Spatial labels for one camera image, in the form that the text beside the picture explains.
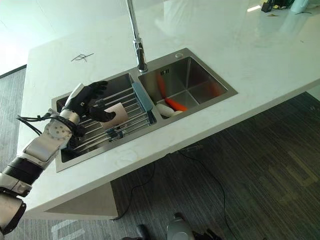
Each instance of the dish rack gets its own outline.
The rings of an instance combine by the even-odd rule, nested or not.
[[[95,107],[104,109],[121,103],[129,119],[105,130],[98,121],[92,120],[87,116],[82,117],[79,124],[85,129],[84,137],[77,138],[73,136],[65,152],[72,153],[78,157],[105,144],[125,138],[156,122],[151,111],[153,105],[143,92],[141,85],[135,82],[132,83],[131,87],[102,98],[95,103]]]

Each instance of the black power cord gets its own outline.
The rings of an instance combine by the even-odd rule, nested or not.
[[[225,222],[225,225],[227,226],[227,228],[229,229],[230,233],[232,234],[232,236],[238,240],[238,238],[236,237],[236,235],[234,234],[234,231],[232,231],[229,223],[228,223],[228,219],[227,219],[227,213],[226,213],[226,193],[225,193],[225,190],[221,184],[221,182],[213,175],[213,173],[203,164],[202,161],[200,161],[199,159],[196,159],[194,157],[191,157],[191,156],[187,156],[185,154],[183,154],[180,150],[178,151],[182,156],[184,156],[185,158],[187,159],[191,159],[195,162],[198,162],[204,169],[205,171],[218,183],[218,185],[220,186],[221,188],[221,191],[223,193],[223,213],[224,213],[224,222]]]
[[[75,137],[83,137],[83,135],[85,134],[85,129],[83,127],[78,126],[73,122],[69,121],[68,119],[65,119],[64,117],[61,117],[59,115],[52,115],[50,112],[47,112],[44,116],[38,115],[37,117],[27,117],[27,116],[17,115],[16,119],[18,119],[20,122],[27,125],[39,136],[42,134],[42,132],[29,122],[33,123],[33,122],[40,122],[48,119],[54,119],[58,122],[61,122],[67,128],[69,128],[70,131],[72,132],[72,135],[74,135]]]
[[[118,216],[118,217],[116,217],[116,218],[114,218],[114,219],[111,219],[111,221],[117,221],[117,220],[121,219],[121,218],[128,212],[128,210],[129,210],[129,208],[130,208],[130,206],[131,206],[131,202],[132,202],[134,190],[137,189],[137,188],[139,188],[139,187],[142,187],[142,186],[148,184],[149,182],[151,182],[151,180],[153,179],[153,177],[154,177],[154,175],[155,175],[155,171],[156,171],[156,163],[153,162],[153,170],[152,170],[152,174],[151,174],[151,176],[149,177],[149,179],[148,179],[147,181],[145,181],[144,183],[139,184],[139,185],[134,186],[133,188],[131,188],[129,203],[128,203],[126,209],[124,210],[124,212],[123,212],[120,216]]]

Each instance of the marble countertop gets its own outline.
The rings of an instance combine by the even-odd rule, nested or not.
[[[61,172],[52,163],[25,198],[26,215],[35,216],[320,84],[320,7],[298,15],[247,11],[259,2],[169,0],[137,11],[147,61],[189,48],[238,94]],[[32,49],[21,115],[46,113],[52,98],[78,83],[134,67],[132,40],[125,15]],[[91,53],[87,62],[71,61]],[[36,126],[43,129],[45,123]],[[18,150],[35,136],[21,124]]]

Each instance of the metal drying rack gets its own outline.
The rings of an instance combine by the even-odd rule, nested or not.
[[[92,148],[99,148],[102,144],[108,144],[133,134],[153,123],[150,113],[145,111],[133,87],[100,99],[100,103],[96,104],[95,107],[101,107],[101,101],[106,109],[117,103],[122,103],[129,119],[117,126],[104,130],[98,121],[84,116],[79,123],[85,128],[84,137],[81,139],[72,137],[73,139],[68,146],[69,149],[80,155],[89,152]]]

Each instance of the chrome faucet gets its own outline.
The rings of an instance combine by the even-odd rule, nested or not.
[[[136,62],[138,64],[137,68],[139,69],[139,71],[141,73],[145,73],[146,71],[148,71],[148,66],[147,66],[147,63],[146,63],[146,58],[145,58],[144,47],[143,47],[143,44],[142,44],[142,39],[139,36],[135,9],[134,9],[132,0],[126,0],[126,4],[127,4],[127,7],[128,7],[131,26],[132,26],[133,35],[134,35],[133,46],[134,46],[134,51],[135,51],[135,55],[136,55]]]

